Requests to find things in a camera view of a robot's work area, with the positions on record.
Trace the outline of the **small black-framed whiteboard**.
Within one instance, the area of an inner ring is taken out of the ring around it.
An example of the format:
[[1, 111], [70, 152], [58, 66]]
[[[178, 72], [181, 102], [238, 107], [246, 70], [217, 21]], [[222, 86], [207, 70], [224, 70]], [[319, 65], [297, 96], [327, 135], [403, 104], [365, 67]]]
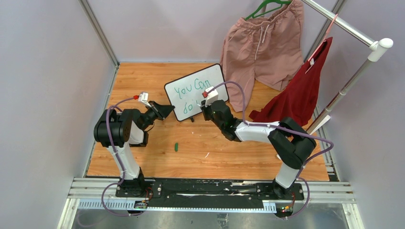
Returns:
[[197, 104], [203, 101], [202, 93], [211, 86], [225, 81], [222, 68], [214, 64], [164, 85], [171, 105], [175, 106], [177, 121], [185, 121], [202, 112]]

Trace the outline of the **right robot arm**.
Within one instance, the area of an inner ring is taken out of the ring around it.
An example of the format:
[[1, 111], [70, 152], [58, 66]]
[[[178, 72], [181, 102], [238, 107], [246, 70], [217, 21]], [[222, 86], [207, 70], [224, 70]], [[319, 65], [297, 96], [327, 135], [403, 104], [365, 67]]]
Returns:
[[282, 164], [272, 182], [271, 193], [285, 199], [304, 163], [316, 147], [316, 141], [291, 117], [280, 122], [253, 123], [234, 117], [223, 100], [211, 104], [202, 101], [201, 110], [206, 121], [212, 121], [229, 141], [255, 141], [273, 146]]

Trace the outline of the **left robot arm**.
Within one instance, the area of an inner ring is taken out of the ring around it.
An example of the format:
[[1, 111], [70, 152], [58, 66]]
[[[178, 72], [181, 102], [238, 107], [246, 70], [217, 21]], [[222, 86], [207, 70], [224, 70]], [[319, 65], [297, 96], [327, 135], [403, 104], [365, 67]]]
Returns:
[[117, 185], [118, 197], [148, 197], [151, 186], [145, 181], [140, 165], [135, 161], [131, 149], [146, 147], [149, 140], [147, 128], [156, 120], [165, 120], [175, 107], [149, 101], [146, 112], [138, 109], [119, 109], [112, 105], [106, 109], [94, 128], [94, 138], [112, 155], [120, 171]]

